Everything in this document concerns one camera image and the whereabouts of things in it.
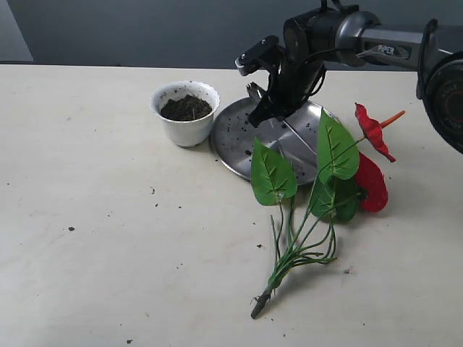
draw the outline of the white table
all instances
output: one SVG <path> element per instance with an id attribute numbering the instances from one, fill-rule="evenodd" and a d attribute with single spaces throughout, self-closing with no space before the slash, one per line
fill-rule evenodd
<path id="1" fill-rule="evenodd" d="M 385 130 L 397 162 L 361 144 L 389 205 L 338 227 L 339 259 L 290 275 L 258 320 L 275 209 L 207 142 L 167 140 L 150 96 L 183 79 L 223 109 L 267 74 L 0 67 L 0 346 L 462 346 L 463 157 L 414 73 L 328 73 L 314 101 L 356 135 L 354 102 L 407 111 Z"/>

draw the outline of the white ceramic pot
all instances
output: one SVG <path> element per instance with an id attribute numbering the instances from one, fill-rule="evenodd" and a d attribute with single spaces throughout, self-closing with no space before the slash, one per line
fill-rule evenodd
<path id="1" fill-rule="evenodd" d="M 169 100 L 180 100 L 186 95 L 203 99 L 212 111 L 201 119 L 194 121 L 172 121 L 161 115 L 161 109 Z M 214 113 L 220 105 L 217 91 L 210 85 L 196 81 L 178 81 L 164 85 L 151 97 L 151 109 L 162 121 L 167 137 L 180 147 L 194 147 L 206 140 L 211 133 Z"/>

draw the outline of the stainless steel tray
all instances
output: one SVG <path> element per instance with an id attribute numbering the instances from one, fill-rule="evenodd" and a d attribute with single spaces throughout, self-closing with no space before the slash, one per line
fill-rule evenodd
<path id="1" fill-rule="evenodd" d="M 294 166 L 299 185 L 313 183 L 317 158 L 285 124 L 275 119 L 264 121 L 257 129 L 247 122 L 256 104 L 244 98 L 226 107 L 214 120 L 210 144 L 221 162 L 235 174 L 250 181 L 254 138 L 280 152 Z M 307 102 L 286 121 L 316 152 L 317 130 L 322 107 Z"/>

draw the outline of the red flower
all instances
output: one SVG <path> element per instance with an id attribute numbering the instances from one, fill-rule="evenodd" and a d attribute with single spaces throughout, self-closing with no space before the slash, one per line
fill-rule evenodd
<path id="1" fill-rule="evenodd" d="M 371 119 L 368 116 L 367 109 L 363 105 L 355 103 L 355 108 L 355 117 L 359 121 L 364 136 L 368 139 L 368 141 L 370 141 L 373 147 L 379 153 L 387 157 L 391 163 L 396 161 L 396 159 L 389 154 L 389 149 L 383 141 L 383 128 L 397 120 L 405 113 L 405 111 L 398 113 L 397 115 L 380 124 L 378 121 Z"/>
<path id="2" fill-rule="evenodd" d="M 388 190 L 379 167 L 366 155 L 360 153 L 360 164 L 355 182 L 365 192 L 360 207 L 368 212 L 379 212 L 388 202 Z"/>

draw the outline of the dirt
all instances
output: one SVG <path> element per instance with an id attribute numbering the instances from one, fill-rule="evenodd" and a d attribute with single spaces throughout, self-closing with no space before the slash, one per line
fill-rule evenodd
<path id="1" fill-rule="evenodd" d="M 211 105 L 206 101 L 187 95 L 178 101 L 169 100 L 161 109 L 161 115 L 172 121 L 194 121 L 206 117 L 211 111 Z"/>

